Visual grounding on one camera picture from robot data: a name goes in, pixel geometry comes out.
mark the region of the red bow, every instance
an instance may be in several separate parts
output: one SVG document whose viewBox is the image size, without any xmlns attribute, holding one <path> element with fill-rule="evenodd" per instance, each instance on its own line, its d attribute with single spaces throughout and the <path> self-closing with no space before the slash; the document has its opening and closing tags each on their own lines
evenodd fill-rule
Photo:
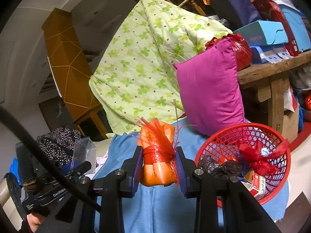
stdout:
<svg viewBox="0 0 311 233">
<path fill-rule="evenodd" d="M 289 148 L 290 143 L 288 140 L 284 140 L 279 146 L 268 156 L 261 156 L 261 148 L 263 143 L 259 140 L 256 140 L 254 148 L 248 144 L 238 141 L 240 154 L 243 156 L 243 159 L 248 164 L 249 167 L 253 168 L 254 171 L 261 175 L 274 175 L 275 172 L 280 171 L 281 168 L 271 165 L 268 159 L 277 159 L 283 156 L 286 150 Z"/>
</svg>

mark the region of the magenta pillow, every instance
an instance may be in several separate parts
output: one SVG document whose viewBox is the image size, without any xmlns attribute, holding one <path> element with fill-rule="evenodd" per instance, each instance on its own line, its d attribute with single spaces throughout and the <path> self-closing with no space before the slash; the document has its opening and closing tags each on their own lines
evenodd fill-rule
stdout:
<svg viewBox="0 0 311 233">
<path fill-rule="evenodd" d="M 211 136 L 244 122 L 237 62 L 229 37 L 183 63 L 174 64 L 189 124 Z"/>
</svg>

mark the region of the wooden table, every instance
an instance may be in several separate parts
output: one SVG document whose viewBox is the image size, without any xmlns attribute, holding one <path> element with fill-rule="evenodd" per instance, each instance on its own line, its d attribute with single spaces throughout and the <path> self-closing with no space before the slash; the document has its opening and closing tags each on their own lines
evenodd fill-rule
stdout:
<svg viewBox="0 0 311 233">
<path fill-rule="evenodd" d="M 259 102 L 268 100 L 268 125 L 280 133 L 283 129 L 283 92 L 289 87 L 290 70 L 311 63 L 311 50 L 275 64 L 252 64 L 238 72 L 241 89 L 255 88 Z"/>
</svg>

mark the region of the black and white patterned fabric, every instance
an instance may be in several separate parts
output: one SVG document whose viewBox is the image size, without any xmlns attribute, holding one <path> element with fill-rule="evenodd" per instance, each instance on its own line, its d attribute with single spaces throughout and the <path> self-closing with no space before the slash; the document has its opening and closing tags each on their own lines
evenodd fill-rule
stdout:
<svg viewBox="0 0 311 233">
<path fill-rule="evenodd" d="M 81 139 L 80 131 L 57 128 L 37 137 L 37 143 L 49 160 L 57 167 L 62 167 L 72 161 L 74 144 L 79 139 Z"/>
</svg>

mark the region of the screw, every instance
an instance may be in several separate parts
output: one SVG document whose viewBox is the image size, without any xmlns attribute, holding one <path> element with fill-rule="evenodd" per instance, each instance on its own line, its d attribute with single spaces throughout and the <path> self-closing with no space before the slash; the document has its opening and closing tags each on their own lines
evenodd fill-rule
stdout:
<svg viewBox="0 0 311 233">
<path fill-rule="evenodd" d="M 119 168 L 119 169 L 115 170 L 114 173 L 116 175 L 122 175 L 122 174 L 124 174 L 124 170 L 122 168 Z"/>
<path fill-rule="evenodd" d="M 80 179 L 80 182 L 81 183 L 87 183 L 87 182 L 89 182 L 91 179 L 89 178 L 89 177 L 86 177 L 86 176 L 84 176 L 84 177 L 82 177 L 81 179 Z"/>
<path fill-rule="evenodd" d="M 204 173 L 204 171 L 202 169 L 196 169 L 196 170 L 194 170 L 194 173 L 196 175 L 202 175 Z"/>
<path fill-rule="evenodd" d="M 237 176 L 230 176 L 230 180 L 231 180 L 233 183 L 236 183 L 236 182 L 238 182 L 238 177 L 237 177 Z"/>
</svg>

